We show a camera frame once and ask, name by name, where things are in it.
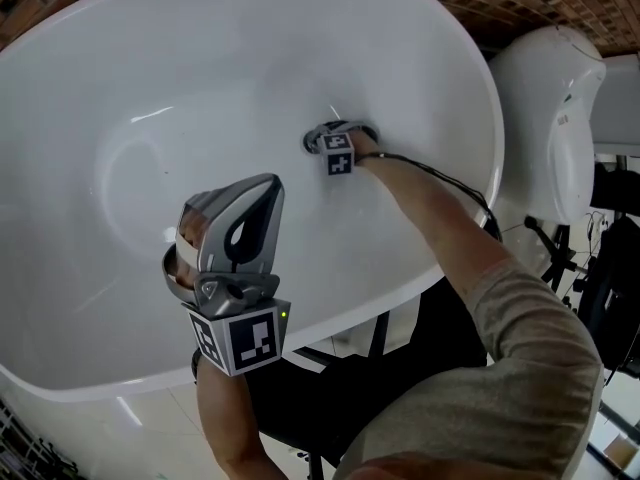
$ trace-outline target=shirt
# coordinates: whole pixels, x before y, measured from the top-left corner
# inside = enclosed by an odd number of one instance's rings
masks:
[[[439,373],[404,393],[354,440],[335,480],[400,452],[571,478],[604,380],[586,328],[515,261],[487,272],[464,302],[495,363]]]

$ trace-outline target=tiled floor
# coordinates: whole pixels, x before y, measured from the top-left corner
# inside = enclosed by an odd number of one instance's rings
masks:
[[[497,211],[505,230],[507,246],[524,263],[541,273],[548,256],[530,230],[521,226],[522,214],[501,201]],[[588,258],[586,225],[589,217],[572,229],[571,246]],[[592,236],[597,250],[599,234]],[[560,293],[567,290],[575,275],[563,279]],[[392,313],[388,348],[408,340],[417,316],[418,299]],[[342,333],[333,341],[316,346],[339,356],[353,351],[366,353],[374,323]],[[35,433],[53,442],[77,462],[90,479],[222,479],[202,435],[195,399],[195,386],[187,384],[152,393],[123,398],[63,404],[38,398],[0,379],[0,392],[23,422]],[[269,455],[292,480],[307,477],[307,464],[286,446],[264,438]],[[332,476],[327,467],[326,478]]]

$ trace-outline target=person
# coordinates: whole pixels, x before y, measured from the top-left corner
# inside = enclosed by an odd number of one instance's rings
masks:
[[[357,155],[377,151],[363,132],[351,138]],[[261,431],[320,454],[337,480],[569,478],[603,384],[583,325],[429,174],[392,159],[359,166],[393,194],[446,278],[423,295],[410,343],[382,357],[320,374],[281,359],[238,377],[196,359],[220,467],[232,480],[284,479]],[[180,229],[192,244],[202,222]],[[192,283],[184,264],[177,277]]]

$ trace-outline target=black cable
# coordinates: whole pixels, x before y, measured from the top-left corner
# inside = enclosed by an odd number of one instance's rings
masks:
[[[416,162],[415,160],[411,160],[406,156],[396,155],[393,153],[367,153],[365,155],[357,156],[355,163],[357,164],[358,162],[360,162],[361,160],[364,160],[365,158],[391,158],[392,160],[400,160],[401,162],[406,162],[415,167],[418,167],[419,169],[422,169],[426,173],[431,174],[434,178],[438,178],[439,180],[442,180],[445,183],[449,183],[450,185],[453,185],[458,190],[460,190],[461,192],[469,196],[471,199],[473,199],[476,203],[478,203],[480,208],[482,208],[484,212],[487,214],[487,218],[488,218],[487,227],[490,228],[489,233],[494,238],[496,238],[496,240],[498,240],[499,242],[502,242],[502,233],[500,232],[500,227],[498,226],[498,219],[496,219],[496,216],[491,211],[491,208],[489,208],[489,205],[487,204],[487,200],[484,198],[484,195],[482,194],[482,192],[479,192],[478,190],[468,187],[461,181],[455,178],[452,178],[451,176],[448,176],[438,171],[437,169],[434,169],[433,167],[429,167],[428,165],[425,165],[421,162]]]

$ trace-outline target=white toilet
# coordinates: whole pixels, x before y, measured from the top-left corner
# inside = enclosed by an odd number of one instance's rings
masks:
[[[607,78],[591,113],[596,153],[640,156],[640,53],[605,60]]]
[[[505,122],[501,195],[533,217],[576,222],[593,189],[589,118],[602,57],[579,32],[553,26],[520,37],[489,65]]]

